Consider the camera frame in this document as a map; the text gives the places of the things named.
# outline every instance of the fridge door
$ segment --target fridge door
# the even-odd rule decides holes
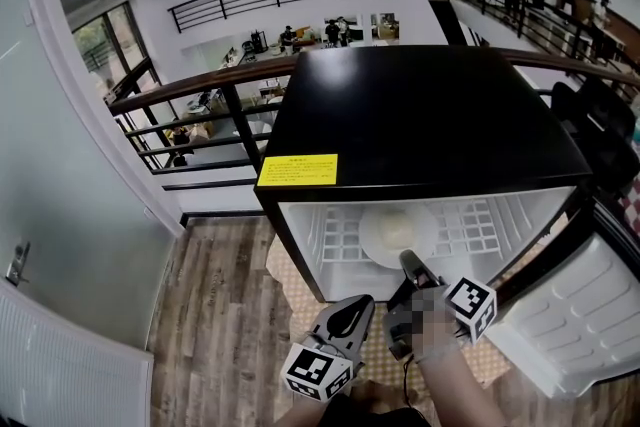
[[[640,369],[640,240],[617,205],[583,207],[530,266],[487,336],[547,396]]]

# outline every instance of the door handle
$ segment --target door handle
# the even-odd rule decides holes
[[[14,287],[17,287],[23,281],[29,283],[29,280],[22,277],[22,273],[24,271],[24,266],[27,263],[30,249],[31,243],[27,242],[24,246],[18,244],[14,250],[13,260],[11,262],[11,265],[9,265],[7,275],[5,276],[7,281]]]

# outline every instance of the lower floor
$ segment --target lower floor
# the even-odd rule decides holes
[[[265,266],[274,236],[265,217],[189,221],[167,267],[149,338],[153,427],[268,426],[292,406],[279,377],[291,343],[291,309]],[[640,375],[560,401],[512,368],[487,393],[512,427],[631,427],[640,419]],[[417,407],[439,425],[428,398]]]

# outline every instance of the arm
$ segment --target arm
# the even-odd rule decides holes
[[[443,427],[505,427],[504,416],[459,350],[418,364]]]
[[[296,398],[293,407],[275,423],[275,427],[316,427],[327,409],[329,402]]]

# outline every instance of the mini fridge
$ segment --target mini fridge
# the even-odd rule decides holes
[[[640,243],[595,197],[558,120],[490,48],[302,54],[255,192],[326,302],[391,299],[405,246],[446,282],[493,285],[565,215],[497,287],[487,335],[549,396],[640,367]]]

